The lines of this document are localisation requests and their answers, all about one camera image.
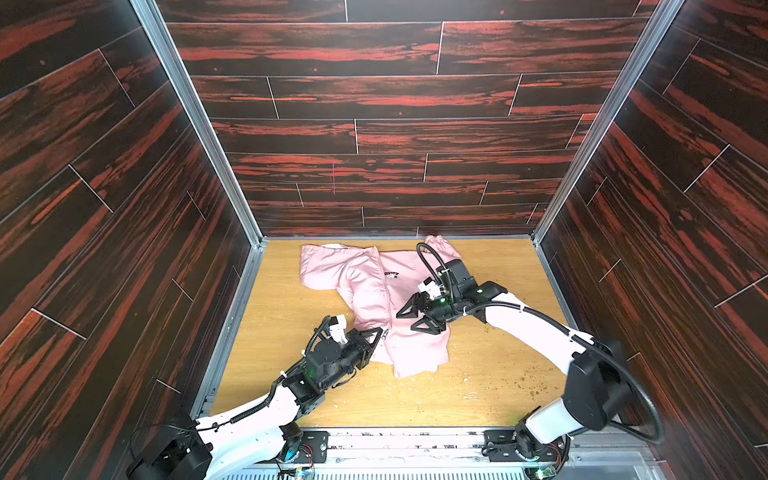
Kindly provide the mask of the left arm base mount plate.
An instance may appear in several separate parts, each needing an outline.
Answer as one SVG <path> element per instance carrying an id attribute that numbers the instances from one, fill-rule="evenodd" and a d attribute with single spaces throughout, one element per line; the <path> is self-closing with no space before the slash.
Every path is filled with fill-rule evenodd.
<path id="1" fill-rule="evenodd" d="M 323 430 L 303 430 L 286 440 L 278 455 L 281 463 L 323 464 L 327 460 L 330 433 Z"/>

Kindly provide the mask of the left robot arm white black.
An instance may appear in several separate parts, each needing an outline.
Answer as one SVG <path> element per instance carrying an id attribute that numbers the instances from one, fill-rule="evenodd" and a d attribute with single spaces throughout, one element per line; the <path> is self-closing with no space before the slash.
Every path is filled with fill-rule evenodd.
<path id="1" fill-rule="evenodd" d="M 266 395 L 212 417 L 180 413 L 150 425 L 157 432 L 132 454 L 126 477 L 221 479 L 253 463 L 296 457 L 303 435 L 297 421 L 368 365 L 382 335 L 380 327 L 345 332 L 339 317 L 326 317 Z"/>

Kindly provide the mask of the pink zip jacket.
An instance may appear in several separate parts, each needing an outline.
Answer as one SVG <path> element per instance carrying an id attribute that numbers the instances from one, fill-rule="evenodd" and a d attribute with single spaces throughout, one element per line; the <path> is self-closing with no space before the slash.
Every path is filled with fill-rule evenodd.
<path id="1" fill-rule="evenodd" d="M 308 244 L 301 248 L 299 275 L 310 289 L 337 291 L 354 314 L 355 329 L 383 330 L 371 360 L 390 365 L 397 378 L 436 372 L 449 362 L 449 331 L 414 332 L 411 319 L 396 317 L 429 276 L 416 251 Z"/>

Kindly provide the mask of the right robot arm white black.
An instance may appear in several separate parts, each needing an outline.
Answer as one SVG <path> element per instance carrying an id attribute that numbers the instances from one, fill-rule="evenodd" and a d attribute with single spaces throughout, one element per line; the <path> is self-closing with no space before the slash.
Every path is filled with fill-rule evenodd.
<path id="1" fill-rule="evenodd" d="M 464 263 L 452 260 L 431 271 L 397 312 L 415 322 L 415 332 L 437 335 L 472 316 L 500 329 L 548 359 L 565 376 L 562 396 L 523 417 L 513 438 L 497 441 L 492 454 L 508 451 L 522 461 L 549 461 L 553 446 L 579 429 L 604 429 L 632 397 L 632 387 L 619 371 L 620 346 L 600 343 L 525 305 L 503 286 L 476 282 Z"/>

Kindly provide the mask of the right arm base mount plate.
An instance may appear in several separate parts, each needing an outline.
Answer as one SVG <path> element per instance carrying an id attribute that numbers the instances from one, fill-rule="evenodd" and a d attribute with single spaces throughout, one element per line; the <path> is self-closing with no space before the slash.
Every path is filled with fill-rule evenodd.
<path id="1" fill-rule="evenodd" d="M 524 434 L 518 438 L 516 430 L 485 430 L 481 455 L 491 462 L 557 463 L 567 459 L 571 437 L 563 435 L 543 444 Z"/>

